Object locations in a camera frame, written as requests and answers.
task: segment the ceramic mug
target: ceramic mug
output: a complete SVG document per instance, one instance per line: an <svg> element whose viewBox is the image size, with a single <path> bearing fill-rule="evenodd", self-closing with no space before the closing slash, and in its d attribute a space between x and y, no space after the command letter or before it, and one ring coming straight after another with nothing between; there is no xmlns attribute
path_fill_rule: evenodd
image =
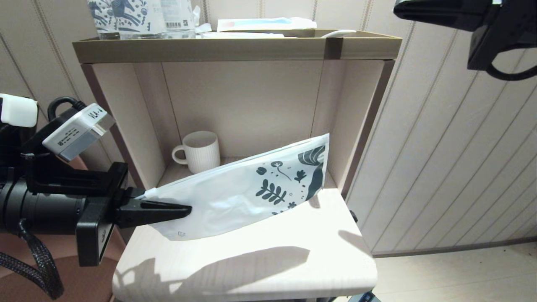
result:
<svg viewBox="0 0 537 302"><path fill-rule="evenodd" d="M186 159L179 159L175 153L185 151ZM220 166L218 137L210 131L192 132L183 138L183 144L175 147L171 156L179 164L187 164L190 172L196 174Z"/></svg>

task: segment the white plastic bag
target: white plastic bag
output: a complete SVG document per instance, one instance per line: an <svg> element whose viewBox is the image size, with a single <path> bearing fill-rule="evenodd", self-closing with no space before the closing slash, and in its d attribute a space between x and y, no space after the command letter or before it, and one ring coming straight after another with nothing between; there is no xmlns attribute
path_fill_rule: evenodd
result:
<svg viewBox="0 0 537 302"><path fill-rule="evenodd" d="M146 191L156 202L192 206L185 218L151 226L170 240L223 234L294 208L319 192L329 135L303 140Z"/></svg>

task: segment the floor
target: floor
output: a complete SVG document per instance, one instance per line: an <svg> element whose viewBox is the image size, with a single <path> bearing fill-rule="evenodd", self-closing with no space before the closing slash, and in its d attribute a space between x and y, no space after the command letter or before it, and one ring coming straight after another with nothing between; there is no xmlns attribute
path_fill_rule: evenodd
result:
<svg viewBox="0 0 537 302"><path fill-rule="evenodd" d="M537 242L376 263L382 302L537 301Z"/></svg>

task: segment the black cable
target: black cable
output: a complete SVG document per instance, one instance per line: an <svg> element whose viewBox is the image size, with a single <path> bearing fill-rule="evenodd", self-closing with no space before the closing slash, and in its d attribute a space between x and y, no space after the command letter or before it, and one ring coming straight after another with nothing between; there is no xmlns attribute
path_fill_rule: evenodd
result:
<svg viewBox="0 0 537 302"><path fill-rule="evenodd" d="M60 274L47 247L26 229L25 224L26 219L19 221L19 237L24 239L28 244L38 269L4 253L0 253L0 266L10 269L32 281L51 299L55 300L63 294L63 284Z"/></svg>
<svg viewBox="0 0 537 302"><path fill-rule="evenodd" d="M503 80L503 81L520 81L520 80L525 80L527 78L531 78L533 76L537 76L537 66L534 66L528 70L522 71L521 73L506 74L496 69L496 67L494 67L494 65L492 65L491 63L487 68L487 73L490 76Z"/></svg>
<svg viewBox="0 0 537 302"><path fill-rule="evenodd" d="M56 109L58 109L58 106L60 106L63 103L70 103L72 107L78 111L86 108L86 104L84 104L80 100L73 99L72 97L59 97L53 100L48 106L48 110L47 110L48 121L51 121L56 118Z"/></svg>

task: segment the white tabletop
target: white tabletop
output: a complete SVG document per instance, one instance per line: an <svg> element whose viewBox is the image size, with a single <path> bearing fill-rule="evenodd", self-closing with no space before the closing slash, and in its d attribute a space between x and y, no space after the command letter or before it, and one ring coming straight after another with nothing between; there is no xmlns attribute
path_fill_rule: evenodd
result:
<svg viewBox="0 0 537 302"><path fill-rule="evenodd" d="M170 241L137 227L114 278L131 301L251 301L350 296L377 270L333 181L310 201L219 236Z"/></svg>

